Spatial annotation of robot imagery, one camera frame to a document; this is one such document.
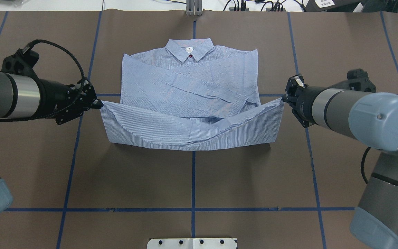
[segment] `silver metal ring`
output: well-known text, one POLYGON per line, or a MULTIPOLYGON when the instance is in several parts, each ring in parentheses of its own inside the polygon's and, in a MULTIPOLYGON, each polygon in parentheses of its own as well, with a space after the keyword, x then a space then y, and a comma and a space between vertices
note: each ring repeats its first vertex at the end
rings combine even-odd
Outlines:
POLYGON ((322 91, 317 95, 314 100, 312 107, 313 119, 319 126, 328 128, 327 123, 325 122, 325 107, 327 103, 330 101, 331 97, 338 92, 344 91, 342 89, 330 88, 322 91))
POLYGON ((39 107, 41 95, 36 82, 26 76, 10 74, 18 88, 18 101, 13 112, 7 118, 28 118, 35 114, 39 107))

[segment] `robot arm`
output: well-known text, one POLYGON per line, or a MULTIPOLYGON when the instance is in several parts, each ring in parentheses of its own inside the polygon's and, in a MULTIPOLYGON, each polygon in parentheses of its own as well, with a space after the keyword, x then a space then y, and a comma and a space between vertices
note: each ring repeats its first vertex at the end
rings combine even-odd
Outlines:
POLYGON ((398 249, 398 95, 375 93, 362 69, 328 88, 289 78, 282 100, 303 127, 323 126, 382 153, 360 200, 350 231, 375 249, 398 249))
MULTIPOLYGON (((53 118, 61 125, 82 116, 84 111, 102 106, 79 62, 58 44, 35 40, 4 59, 0 71, 0 122, 53 118), (70 55, 79 67, 81 80, 76 85, 63 85, 40 79, 33 71, 39 55, 31 50, 38 43, 50 44, 70 55)), ((8 208, 12 201, 13 197, 0 177, 0 212, 8 208)))

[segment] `shirt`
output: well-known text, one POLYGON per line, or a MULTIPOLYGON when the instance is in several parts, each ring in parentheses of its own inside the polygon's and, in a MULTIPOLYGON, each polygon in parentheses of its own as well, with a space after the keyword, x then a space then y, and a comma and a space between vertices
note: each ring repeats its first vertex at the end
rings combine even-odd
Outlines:
POLYGON ((125 54, 120 103, 101 109, 110 142, 175 150, 274 142, 283 102, 260 104, 257 63, 257 50, 210 39, 125 54))

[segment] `white label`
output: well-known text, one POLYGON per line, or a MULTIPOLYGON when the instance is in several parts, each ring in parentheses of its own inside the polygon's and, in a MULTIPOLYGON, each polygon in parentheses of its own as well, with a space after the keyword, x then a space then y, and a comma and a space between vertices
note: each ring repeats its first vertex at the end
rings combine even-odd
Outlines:
POLYGON ((319 8, 325 8, 334 5, 333 0, 315 0, 319 8))

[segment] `black cable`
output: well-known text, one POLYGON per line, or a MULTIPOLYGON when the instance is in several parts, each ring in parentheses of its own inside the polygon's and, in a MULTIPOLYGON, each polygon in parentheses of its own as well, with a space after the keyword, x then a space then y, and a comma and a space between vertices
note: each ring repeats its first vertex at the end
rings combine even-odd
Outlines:
POLYGON ((225 11, 226 7, 228 6, 228 3, 231 2, 231 0, 228 0, 228 2, 226 3, 224 9, 222 11, 225 11))
POLYGON ((371 149, 371 147, 366 148, 366 150, 362 156, 362 163, 360 164, 360 173, 362 173, 362 178, 366 184, 368 184, 368 179, 366 179, 366 175, 365 175, 365 160, 366 160, 366 156, 368 155, 368 152, 370 149, 371 149))
POLYGON ((277 8, 279 7, 279 2, 275 2, 273 8, 270 9, 270 11, 277 11, 277 8))
POLYGON ((164 0, 164 1, 172 2, 172 3, 183 3, 183 4, 187 4, 187 3, 179 2, 179 1, 175 1, 175 0, 164 0))
POLYGON ((283 11, 283 3, 285 3, 286 0, 283 0, 283 2, 281 2, 281 12, 283 11))
MULTIPOLYGON (((62 46, 60 46, 60 45, 58 45, 56 43, 53 43, 51 41, 37 39, 37 40, 29 42, 29 44, 27 44, 27 46, 24 49, 26 49, 26 51, 28 51, 28 50, 32 49, 33 46, 35 46, 36 44, 39 44, 39 43, 49 44, 49 45, 57 47, 57 48, 61 49, 62 51, 66 52, 66 54, 68 54, 73 59, 73 61, 76 63, 76 65, 79 68, 79 71, 81 73, 81 84, 83 84, 84 81, 87 81, 87 82, 90 83, 90 81, 85 77, 84 71, 82 69, 82 66, 79 64, 79 61, 76 59, 76 57, 70 51, 68 51, 67 49, 63 48, 62 46)), ((33 118, 32 117, 30 117, 30 118, 8 118, 8 119, 2 118, 2 119, 0 119, 0 123, 3 123, 3 122, 29 121, 29 120, 53 117, 53 116, 57 115, 58 113, 63 112, 65 110, 67 110, 68 108, 70 108, 71 106, 73 106, 76 103, 76 101, 78 100, 78 98, 81 96, 81 94, 82 94, 82 85, 79 87, 79 91, 78 91, 76 97, 73 99, 73 101, 70 104, 68 104, 67 106, 65 106, 64 108, 60 109, 60 110, 57 110, 57 111, 52 112, 50 114, 46 114, 46 115, 42 115, 42 116, 38 116, 38 117, 33 117, 33 118)))
POLYGON ((37 40, 29 42, 29 44, 27 44, 26 47, 28 47, 28 49, 30 50, 30 49, 33 48, 33 46, 35 46, 36 44, 40 44, 40 43, 52 45, 54 47, 57 47, 57 48, 61 49, 64 52, 66 52, 66 54, 68 54, 73 59, 73 61, 76 63, 76 65, 78 66, 79 72, 81 73, 81 79, 85 78, 84 71, 82 70, 82 66, 81 66, 81 64, 79 64, 79 62, 76 59, 76 57, 70 51, 68 51, 67 49, 63 48, 62 46, 60 46, 60 45, 58 45, 56 43, 53 43, 51 41, 37 39, 37 40))
POLYGON ((266 2, 264 3, 264 5, 262 6, 262 8, 260 9, 260 11, 264 10, 264 7, 265 7, 265 5, 267 5, 267 3, 271 3, 271 8, 273 8, 273 6, 274 6, 273 1, 266 1, 266 2))
POLYGON ((294 2, 297 2, 298 4, 299 4, 299 6, 302 8, 302 10, 305 12, 305 5, 303 5, 303 0, 302 0, 302 3, 300 3, 299 1, 297 1, 297 0, 293 0, 294 2))

